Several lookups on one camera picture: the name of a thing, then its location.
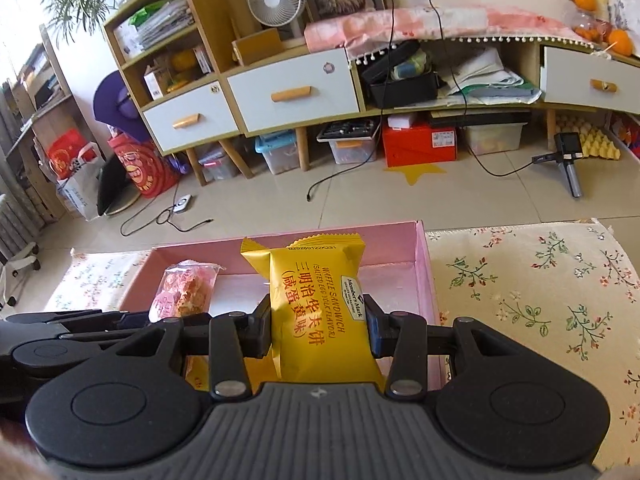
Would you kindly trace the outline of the pink nougat snack bar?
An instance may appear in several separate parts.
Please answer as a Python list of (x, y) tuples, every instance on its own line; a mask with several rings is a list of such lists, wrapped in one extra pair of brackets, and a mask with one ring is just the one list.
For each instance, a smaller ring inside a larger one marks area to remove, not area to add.
[(165, 270), (151, 307), (149, 321), (186, 318), (207, 313), (216, 279), (224, 270), (217, 263), (183, 260)]

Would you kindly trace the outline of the yellow waffle sandwich packet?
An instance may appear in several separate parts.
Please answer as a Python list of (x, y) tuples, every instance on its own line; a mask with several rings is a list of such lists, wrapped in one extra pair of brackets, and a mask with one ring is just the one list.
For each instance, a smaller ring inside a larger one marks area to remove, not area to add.
[(241, 255), (269, 282), (280, 382), (384, 387), (358, 278), (365, 249), (357, 233), (317, 234), (279, 248), (242, 241)]

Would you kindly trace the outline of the yellow salted cracker packet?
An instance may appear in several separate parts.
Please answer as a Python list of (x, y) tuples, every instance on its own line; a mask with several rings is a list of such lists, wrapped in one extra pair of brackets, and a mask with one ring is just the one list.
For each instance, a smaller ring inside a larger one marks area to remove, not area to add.
[(209, 392), (209, 362), (207, 356), (188, 356), (184, 379), (195, 390)]

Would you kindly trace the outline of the pink cardboard box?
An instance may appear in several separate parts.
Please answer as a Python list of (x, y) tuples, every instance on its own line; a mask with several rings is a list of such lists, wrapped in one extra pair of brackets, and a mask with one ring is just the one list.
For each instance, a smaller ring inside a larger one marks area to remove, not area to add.
[(120, 310), (145, 312), (151, 321), (177, 314), (175, 302), (186, 279), (169, 270), (184, 262), (219, 268), (209, 290), (195, 296), (198, 308), (210, 315), (250, 312), (260, 300), (270, 300), (267, 362), (247, 362), (254, 385), (272, 380), (384, 385), (394, 347), (385, 341), (381, 323), (368, 321), (368, 299), (385, 312), (438, 321), (419, 221), (155, 248)]

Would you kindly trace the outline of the white shopping bag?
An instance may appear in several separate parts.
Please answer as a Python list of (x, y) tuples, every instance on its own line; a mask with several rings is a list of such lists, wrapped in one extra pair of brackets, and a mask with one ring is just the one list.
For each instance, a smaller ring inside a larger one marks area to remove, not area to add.
[(85, 220), (98, 218), (99, 177), (105, 165), (99, 145), (68, 129), (49, 146), (47, 158), (66, 200)]

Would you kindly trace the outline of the floral tablecloth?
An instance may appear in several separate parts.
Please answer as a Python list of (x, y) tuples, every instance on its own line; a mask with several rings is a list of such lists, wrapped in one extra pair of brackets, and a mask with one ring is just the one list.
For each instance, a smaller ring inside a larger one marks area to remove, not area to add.
[[(362, 289), (385, 310), (448, 325), (470, 316), (597, 387), (611, 422), (596, 464), (639, 474), (639, 274), (597, 220), (427, 231), (419, 221), (360, 226)], [(74, 252), (48, 311), (141, 311), (164, 271), (220, 266), (210, 308), (250, 310), (268, 286), (230, 240), (142, 252)]]

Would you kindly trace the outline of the red gift bag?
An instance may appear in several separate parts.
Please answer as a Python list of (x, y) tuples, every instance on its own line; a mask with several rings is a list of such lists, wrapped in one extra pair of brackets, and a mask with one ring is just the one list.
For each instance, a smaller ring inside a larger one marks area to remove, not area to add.
[(152, 141), (139, 142), (121, 132), (112, 136), (108, 145), (143, 197), (157, 197), (178, 183), (178, 172), (157, 151)]

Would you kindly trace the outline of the red shoe box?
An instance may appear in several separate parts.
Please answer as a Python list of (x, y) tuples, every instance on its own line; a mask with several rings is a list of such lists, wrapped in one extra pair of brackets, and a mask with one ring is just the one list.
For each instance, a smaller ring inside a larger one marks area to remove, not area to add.
[(457, 130), (434, 128), (428, 122), (415, 122), (405, 129), (385, 125), (383, 146), (390, 168), (454, 162), (458, 158)]

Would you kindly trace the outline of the blue lid storage bin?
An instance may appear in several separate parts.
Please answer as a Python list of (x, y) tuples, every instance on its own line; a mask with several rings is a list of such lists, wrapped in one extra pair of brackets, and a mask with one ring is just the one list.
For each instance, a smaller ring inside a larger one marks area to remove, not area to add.
[(256, 136), (255, 152), (261, 154), (274, 174), (283, 174), (299, 167), (296, 133), (294, 130), (283, 130)]

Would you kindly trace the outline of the clear bin with keyboard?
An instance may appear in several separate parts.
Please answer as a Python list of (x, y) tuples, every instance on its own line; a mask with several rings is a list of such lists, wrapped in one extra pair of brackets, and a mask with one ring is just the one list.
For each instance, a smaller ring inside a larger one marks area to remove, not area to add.
[(330, 122), (318, 133), (317, 141), (327, 143), (337, 165), (374, 162), (378, 152), (380, 121), (373, 118)]

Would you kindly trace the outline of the purple plush toy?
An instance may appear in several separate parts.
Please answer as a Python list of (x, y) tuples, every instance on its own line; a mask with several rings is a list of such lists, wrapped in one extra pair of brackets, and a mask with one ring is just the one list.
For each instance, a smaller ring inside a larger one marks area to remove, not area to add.
[[(94, 92), (92, 107), (94, 118), (107, 125), (112, 136), (123, 132), (139, 142), (153, 142), (151, 133), (118, 70), (110, 73), (100, 82)], [(174, 156), (166, 160), (178, 174), (190, 174), (191, 166), (187, 162), (175, 159)]]

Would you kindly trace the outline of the black storage tray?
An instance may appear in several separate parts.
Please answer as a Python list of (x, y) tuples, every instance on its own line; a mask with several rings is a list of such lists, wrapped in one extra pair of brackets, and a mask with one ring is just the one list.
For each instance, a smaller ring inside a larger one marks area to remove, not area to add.
[(364, 93), (378, 108), (433, 101), (445, 85), (433, 55), (418, 40), (404, 41), (378, 58), (369, 58), (358, 74)]

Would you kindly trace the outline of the low curved tv cabinet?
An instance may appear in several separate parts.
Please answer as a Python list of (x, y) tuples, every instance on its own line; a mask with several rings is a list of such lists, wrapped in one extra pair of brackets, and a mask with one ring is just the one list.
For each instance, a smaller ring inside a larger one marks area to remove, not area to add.
[[(547, 112), (550, 134), (563, 110), (639, 114), (639, 60), (610, 52), (608, 46), (520, 38), (420, 43), (433, 55), (445, 85), (433, 101), (383, 110), (538, 106)], [(357, 74), (369, 58), (386, 50), (357, 58)], [(358, 84), (364, 92), (359, 74)]]

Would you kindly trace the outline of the yellow egg tray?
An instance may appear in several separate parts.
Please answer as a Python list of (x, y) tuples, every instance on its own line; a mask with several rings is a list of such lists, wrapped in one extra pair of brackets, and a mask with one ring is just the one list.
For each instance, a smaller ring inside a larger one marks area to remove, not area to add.
[(582, 146), (583, 158), (620, 160), (620, 156), (622, 156), (620, 149), (604, 130), (584, 116), (556, 115), (555, 132), (577, 132)]

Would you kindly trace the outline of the wooden shelf cabinet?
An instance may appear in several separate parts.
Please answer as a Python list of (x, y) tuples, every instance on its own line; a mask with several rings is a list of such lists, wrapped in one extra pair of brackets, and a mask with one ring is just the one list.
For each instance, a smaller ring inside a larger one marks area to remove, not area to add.
[[(300, 168), (307, 169), (310, 126), (353, 118), (363, 110), (356, 70), (342, 49), (311, 53), (305, 46), (270, 54), (273, 29), (250, 36), (260, 47), (257, 60), (241, 65), (238, 44), (226, 0), (180, 0), (188, 8), (186, 26), (131, 58), (116, 30), (144, 6), (160, 0), (128, 0), (104, 23), (103, 29), (119, 73), (134, 105), (164, 155), (186, 153), (194, 171), (202, 171), (195, 150), (217, 142), (240, 173), (253, 173), (232, 141), (291, 129), (295, 133)], [(201, 47), (208, 70), (183, 87), (152, 96), (147, 83), (153, 67)]]

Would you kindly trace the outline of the pink cloth runner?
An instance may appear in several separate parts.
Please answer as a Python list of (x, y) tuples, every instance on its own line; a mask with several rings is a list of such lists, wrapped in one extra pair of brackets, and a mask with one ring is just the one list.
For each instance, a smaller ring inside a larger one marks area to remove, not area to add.
[(359, 12), (312, 23), (305, 28), (304, 38), (310, 52), (343, 48), (351, 60), (407, 40), (520, 38), (592, 46), (559, 20), (514, 6), (488, 4)]

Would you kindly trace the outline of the orange fruit lower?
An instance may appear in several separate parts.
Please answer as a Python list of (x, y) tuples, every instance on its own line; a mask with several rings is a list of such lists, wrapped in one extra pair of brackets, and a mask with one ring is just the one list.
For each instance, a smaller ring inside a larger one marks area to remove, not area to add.
[(628, 32), (620, 28), (612, 28), (606, 36), (608, 50), (618, 55), (631, 56), (634, 54), (634, 43)]

